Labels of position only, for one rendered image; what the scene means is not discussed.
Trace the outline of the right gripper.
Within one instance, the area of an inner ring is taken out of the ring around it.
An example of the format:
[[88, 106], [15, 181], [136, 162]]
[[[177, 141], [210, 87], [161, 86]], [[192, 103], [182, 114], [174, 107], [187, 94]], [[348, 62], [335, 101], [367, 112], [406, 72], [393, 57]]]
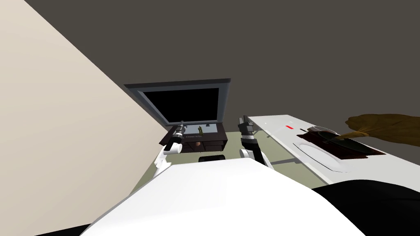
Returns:
[[243, 118], [239, 118], [238, 128], [241, 133], [242, 139], [254, 139], [253, 123], [249, 123], [249, 118], [247, 115], [243, 115]]

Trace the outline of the dark brown place mat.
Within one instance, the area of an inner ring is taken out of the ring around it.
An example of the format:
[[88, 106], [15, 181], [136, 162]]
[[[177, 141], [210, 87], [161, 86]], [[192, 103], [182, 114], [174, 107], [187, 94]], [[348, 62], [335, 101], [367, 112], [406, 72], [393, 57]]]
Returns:
[[384, 155], [385, 153], [370, 148], [370, 153], [363, 153], [358, 151], [353, 151], [348, 148], [340, 147], [335, 144], [328, 144], [324, 143], [323, 139], [318, 136], [315, 132], [317, 131], [308, 131], [304, 134], [298, 134], [297, 137], [306, 140], [310, 143], [315, 144], [316, 146], [320, 147], [322, 150], [329, 152], [330, 154], [334, 155], [335, 157], [346, 160], [346, 159], [366, 159], [368, 156], [375, 156], [375, 155]]

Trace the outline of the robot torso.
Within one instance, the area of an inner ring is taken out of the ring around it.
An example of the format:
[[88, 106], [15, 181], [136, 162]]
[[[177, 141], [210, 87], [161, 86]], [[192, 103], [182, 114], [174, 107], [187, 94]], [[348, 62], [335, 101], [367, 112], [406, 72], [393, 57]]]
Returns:
[[250, 158], [173, 165], [81, 236], [364, 236], [310, 188]]

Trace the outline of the white table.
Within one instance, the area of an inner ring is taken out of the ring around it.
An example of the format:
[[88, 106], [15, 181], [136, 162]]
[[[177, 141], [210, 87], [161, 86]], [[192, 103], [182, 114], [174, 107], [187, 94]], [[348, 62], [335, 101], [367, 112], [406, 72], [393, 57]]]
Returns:
[[419, 165], [385, 153], [368, 156], [366, 159], [341, 160], [351, 168], [351, 172], [334, 172], [315, 162], [293, 144], [308, 142], [297, 135], [304, 134], [313, 124], [290, 115], [254, 116], [249, 119], [326, 184], [367, 179], [396, 184], [420, 192]]

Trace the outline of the white oval tray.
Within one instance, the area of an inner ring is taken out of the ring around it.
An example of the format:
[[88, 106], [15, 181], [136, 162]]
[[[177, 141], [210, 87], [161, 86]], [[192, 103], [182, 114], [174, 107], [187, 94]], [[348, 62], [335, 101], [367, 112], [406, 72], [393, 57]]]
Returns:
[[293, 143], [300, 151], [309, 156], [315, 162], [321, 164], [327, 169], [334, 172], [351, 172], [351, 168], [344, 164], [339, 158], [330, 154], [329, 152], [322, 150], [310, 142], [295, 142]]

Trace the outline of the grey framed television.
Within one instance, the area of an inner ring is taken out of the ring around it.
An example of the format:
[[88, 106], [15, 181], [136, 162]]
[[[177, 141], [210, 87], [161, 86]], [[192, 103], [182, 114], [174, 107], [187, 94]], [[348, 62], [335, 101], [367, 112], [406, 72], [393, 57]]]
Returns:
[[231, 79], [126, 84], [164, 126], [221, 123]]

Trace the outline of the brown leafy plant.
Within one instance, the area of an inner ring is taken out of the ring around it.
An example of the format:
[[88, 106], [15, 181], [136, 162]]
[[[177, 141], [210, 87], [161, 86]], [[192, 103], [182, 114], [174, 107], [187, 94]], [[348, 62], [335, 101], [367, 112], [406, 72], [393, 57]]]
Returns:
[[345, 122], [353, 132], [337, 140], [373, 137], [392, 143], [420, 147], [420, 117], [402, 114], [363, 114]]

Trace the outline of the dark brown television stand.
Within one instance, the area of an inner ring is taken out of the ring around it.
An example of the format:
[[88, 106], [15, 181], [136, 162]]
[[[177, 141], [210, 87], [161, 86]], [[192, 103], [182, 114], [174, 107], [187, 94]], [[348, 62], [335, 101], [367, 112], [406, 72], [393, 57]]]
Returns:
[[182, 153], [221, 152], [224, 150], [228, 138], [223, 123], [187, 124], [183, 123], [186, 131], [181, 141]]

